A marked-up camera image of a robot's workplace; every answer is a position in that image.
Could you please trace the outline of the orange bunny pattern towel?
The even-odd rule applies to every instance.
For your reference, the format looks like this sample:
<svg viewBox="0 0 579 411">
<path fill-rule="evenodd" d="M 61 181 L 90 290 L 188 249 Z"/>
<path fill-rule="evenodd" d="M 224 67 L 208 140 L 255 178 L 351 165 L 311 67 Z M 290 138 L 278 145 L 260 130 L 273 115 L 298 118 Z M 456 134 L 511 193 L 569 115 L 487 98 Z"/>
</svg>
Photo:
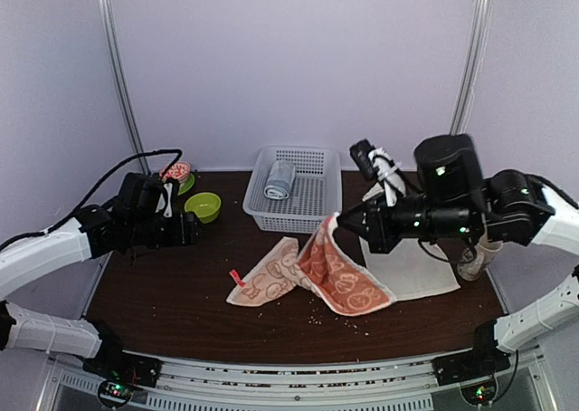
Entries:
<svg viewBox="0 0 579 411">
<path fill-rule="evenodd" d="M 236 285 L 226 301 L 260 307 L 301 287 L 341 316 L 362 316 L 396 303 L 393 291 L 343 252 L 335 230 L 337 215 L 333 214 L 302 248 L 296 238 L 281 238 L 244 277 L 231 272 Z"/>
</svg>

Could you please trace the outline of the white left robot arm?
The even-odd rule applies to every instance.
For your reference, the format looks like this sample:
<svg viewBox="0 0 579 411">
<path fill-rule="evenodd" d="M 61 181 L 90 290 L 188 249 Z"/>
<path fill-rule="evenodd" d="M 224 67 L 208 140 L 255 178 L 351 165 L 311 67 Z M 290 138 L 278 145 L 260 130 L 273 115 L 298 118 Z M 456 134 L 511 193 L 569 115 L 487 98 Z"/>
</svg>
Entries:
<svg viewBox="0 0 579 411">
<path fill-rule="evenodd" d="M 174 207 L 179 183 L 143 174 L 125 176 L 119 193 L 104 205 L 82 202 L 70 216 L 41 232 L 1 245 L 1 348 L 36 349 L 94 359 L 110 378 L 122 378 L 130 360 L 107 325 L 67 320 L 24 309 L 5 298 L 63 267 L 135 247 L 152 249 L 196 242 L 202 223 Z"/>
</svg>

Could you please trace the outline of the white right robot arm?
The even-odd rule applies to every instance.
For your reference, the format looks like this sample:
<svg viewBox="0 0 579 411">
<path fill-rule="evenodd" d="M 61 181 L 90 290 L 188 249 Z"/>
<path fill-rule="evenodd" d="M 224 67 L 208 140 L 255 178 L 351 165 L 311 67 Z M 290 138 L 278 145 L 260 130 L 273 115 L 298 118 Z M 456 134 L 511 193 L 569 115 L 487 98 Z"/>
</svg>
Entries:
<svg viewBox="0 0 579 411">
<path fill-rule="evenodd" d="M 467 134 L 431 137 L 415 148 L 417 185 L 366 139 L 349 153 L 382 191 L 341 213 L 337 224 L 366 240 L 371 253 L 389 254 L 403 239 L 459 239 L 473 250 L 481 237 L 578 252 L 578 204 L 549 180 L 515 169 L 485 178 Z"/>
</svg>

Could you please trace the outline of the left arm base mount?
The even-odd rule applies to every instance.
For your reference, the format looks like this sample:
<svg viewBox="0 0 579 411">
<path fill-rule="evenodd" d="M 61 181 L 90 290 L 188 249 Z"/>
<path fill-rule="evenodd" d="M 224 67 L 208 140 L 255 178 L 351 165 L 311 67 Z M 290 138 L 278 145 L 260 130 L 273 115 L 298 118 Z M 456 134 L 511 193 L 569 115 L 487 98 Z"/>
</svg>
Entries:
<svg viewBox="0 0 579 411">
<path fill-rule="evenodd" d="M 96 329 L 101 343 L 93 358 L 81 358 L 84 371 L 130 393 L 157 385 L 160 359 L 126 352 L 119 335 L 104 321 L 90 320 L 89 324 Z"/>
</svg>

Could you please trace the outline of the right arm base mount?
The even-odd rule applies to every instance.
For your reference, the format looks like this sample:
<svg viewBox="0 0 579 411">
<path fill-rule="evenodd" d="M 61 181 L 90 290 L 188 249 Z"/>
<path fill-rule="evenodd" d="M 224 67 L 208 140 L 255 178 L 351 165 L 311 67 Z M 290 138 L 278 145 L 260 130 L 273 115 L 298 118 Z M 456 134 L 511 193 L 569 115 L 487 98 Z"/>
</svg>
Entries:
<svg viewBox="0 0 579 411">
<path fill-rule="evenodd" d="M 496 374 L 510 368 L 510 354 L 498 349 L 496 320 L 479 325 L 470 350 L 437 357 L 432 361 L 439 387 L 460 384 L 462 398 L 481 409 L 500 398 Z"/>
</svg>

